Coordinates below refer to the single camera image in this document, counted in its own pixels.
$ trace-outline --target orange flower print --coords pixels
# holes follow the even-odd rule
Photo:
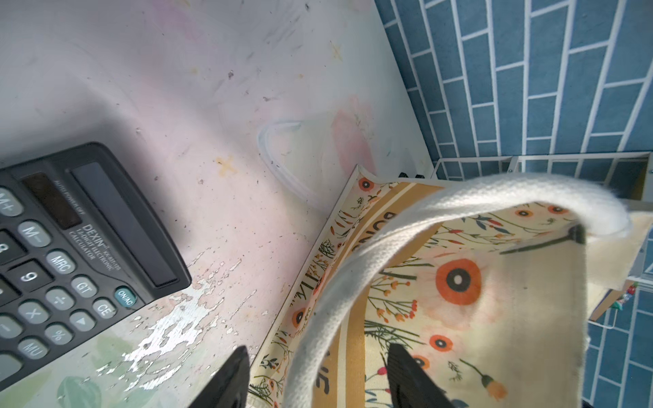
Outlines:
[[[519,215],[520,217],[532,217],[533,216],[533,211],[521,209],[521,210],[515,211],[515,214]]]
[[[419,356],[419,355],[414,355],[413,359],[417,363],[418,366],[420,366],[422,369],[428,369],[431,366],[430,361],[428,361],[428,358],[424,356]]]
[[[304,319],[305,312],[306,312],[306,308],[302,307],[301,309],[293,313],[293,326],[295,326],[295,328],[299,327],[299,324]]]
[[[566,214],[566,213],[569,212],[569,210],[567,210],[565,208],[562,208],[562,207],[558,207],[558,206],[549,206],[549,207],[547,207],[547,210],[551,214],[558,214],[558,215]]]
[[[358,186],[363,191],[369,191],[374,188],[374,183],[372,183],[370,180],[367,180],[365,177],[363,177],[358,181]]]
[[[439,334],[431,336],[431,338],[428,340],[428,344],[430,344],[431,347],[441,353],[446,353],[447,351],[451,351],[451,349],[453,349],[453,341],[451,341],[451,339],[448,337]]]

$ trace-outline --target blue tile wall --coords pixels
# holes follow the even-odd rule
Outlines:
[[[375,2],[433,161],[653,150],[653,1]]]
[[[612,324],[615,310],[599,318]],[[595,408],[647,408],[653,400],[653,292],[642,288],[613,329],[588,324],[582,398]]]

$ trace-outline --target blue tile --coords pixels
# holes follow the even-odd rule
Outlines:
[[[480,31],[488,26],[485,0],[458,0],[458,22],[460,35]]]
[[[630,0],[610,62],[608,82],[646,76],[653,58],[653,1]]]
[[[551,136],[556,97],[528,100],[527,137]]]
[[[492,102],[490,43],[487,34],[462,43],[472,104]]]
[[[404,40],[402,40],[402,34],[399,32],[399,27],[397,25],[388,27],[385,29],[385,34],[388,36],[390,48],[392,48],[394,58],[397,60],[397,66],[399,67],[399,73],[402,75],[402,79],[404,80],[404,85],[407,88],[416,87],[417,83],[413,76],[413,70],[410,67],[410,60],[408,59],[408,54],[406,53],[406,47],[404,47]]]
[[[449,177],[460,177],[460,166],[457,161],[445,161],[445,166],[447,167],[447,174]]]
[[[417,124],[422,131],[422,136],[424,137],[424,142],[426,142],[426,148],[428,149],[429,156],[431,156],[431,161],[437,161],[440,156],[436,147],[436,139],[433,137],[433,133],[431,133],[431,126],[428,124],[424,105],[422,104],[422,99],[419,97],[419,91],[409,92],[408,97],[410,98],[410,103],[413,105],[413,110],[417,117]]]
[[[569,56],[556,153],[579,153],[594,101],[605,47]]]
[[[453,124],[453,133],[458,144],[458,152],[461,157],[476,157],[474,137],[471,134],[470,112],[467,106],[463,81],[445,84],[445,94],[449,102],[449,113]]]
[[[582,164],[579,178],[589,181],[604,181],[610,170],[612,159],[589,159]]]
[[[632,342],[630,359],[646,367],[653,367],[653,316],[637,314]]]
[[[644,104],[639,111],[633,132],[626,143],[626,151],[649,151],[653,150],[653,137],[650,130],[653,129],[653,86],[648,89]]]
[[[596,347],[601,345],[601,333],[603,333],[603,328],[599,326],[594,326],[593,324],[587,324],[587,334],[590,336],[590,344]]]
[[[396,4],[410,53],[414,54],[429,48],[419,0],[400,0]]]
[[[616,4],[617,0],[578,0],[573,17],[571,48],[610,38]]]
[[[422,94],[426,101],[426,107],[429,112],[434,110],[443,110],[445,103],[442,100],[440,92],[440,83],[436,73],[436,64],[433,62],[433,55],[427,53],[413,58],[415,72],[419,79],[419,85],[422,87]]]
[[[438,176],[438,180],[447,179],[447,177],[445,176],[445,168],[443,165],[440,165],[440,167],[438,167],[438,170],[436,171],[436,175]]]
[[[496,149],[496,142],[479,143],[479,156],[480,157],[498,156],[497,149]]]
[[[592,385],[594,384],[594,374],[596,374],[596,360],[599,358],[599,351],[588,349],[585,354],[585,376],[582,383],[582,396],[590,398],[592,396]]]
[[[458,157],[456,156],[456,148],[452,144],[445,144],[444,146],[440,146],[440,153],[442,153],[442,157],[446,159],[451,157]]]
[[[648,244],[649,248],[646,249],[646,254],[653,252],[653,243]],[[653,293],[647,292],[645,290],[639,290],[639,305],[637,305],[638,310],[647,311],[653,313]]]
[[[494,106],[482,106],[472,109],[474,125],[476,126],[476,140],[496,139],[496,126],[494,124]]]
[[[578,163],[570,161],[555,161],[551,166],[552,174],[561,174],[563,176],[573,177],[576,174],[576,166]]]
[[[645,170],[646,162],[622,161],[617,163],[610,180],[610,188],[619,198],[632,198],[635,183]]]
[[[612,153],[621,142],[621,136],[590,136],[587,153]]]
[[[628,365],[623,407],[650,407],[648,397],[651,391],[653,373],[632,364]]]
[[[433,130],[436,132],[436,140],[438,143],[453,142],[451,137],[451,128],[449,127],[449,120],[446,113],[432,114],[431,123],[433,123]]]
[[[598,380],[596,384],[596,394],[594,395],[594,408],[616,408],[619,402],[619,391],[621,388],[603,381]]]
[[[616,330],[607,330],[605,332],[603,358],[599,370],[602,377],[621,383],[627,347],[628,335],[626,333],[617,332]]]
[[[494,0],[494,54],[496,66],[524,60],[524,0]]]
[[[604,89],[592,132],[622,132],[641,88],[633,84]]]
[[[551,140],[527,140],[526,141],[526,154],[527,155],[548,155]]]
[[[548,166],[548,160],[527,160],[525,167],[527,173],[546,173]]]
[[[392,10],[392,3],[390,0],[374,0],[376,8],[381,16],[381,22],[387,23],[394,20],[394,11]]]
[[[531,3],[531,11],[537,11],[541,8],[545,8],[559,2],[560,0],[533,0]]]
[[[528,94],[558,90],[567,7],[542,14],[531,20]]]
[[[461,163],[462,172],[465,174],[465,180],[470,178],[478,177],[479,174],[479,165],[476,163]]]
[[[428,24],[433,36],[433,49],[438,57],[440,74],[443,80],[462,75],[460,54],[453,25],[451,3],[444,1],[426,10]]]
[[[499,132],[504,155],[522,154],[523,77],[522,67],[496,73]]]
[[[499,174],[499,162],[498,161],[482,161],[481,162],[481,173],[484,176],[489,176],[491,174]]]

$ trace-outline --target calculator solar panel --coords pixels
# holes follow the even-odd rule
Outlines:
[[[0,390],[190,283],[103,145],[0,170]]]

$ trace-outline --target green leaf sticker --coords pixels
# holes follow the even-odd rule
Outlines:
[[[101,408],[102,392],[93,381],[81,377],[66,377],[57,390],[61,408]]]

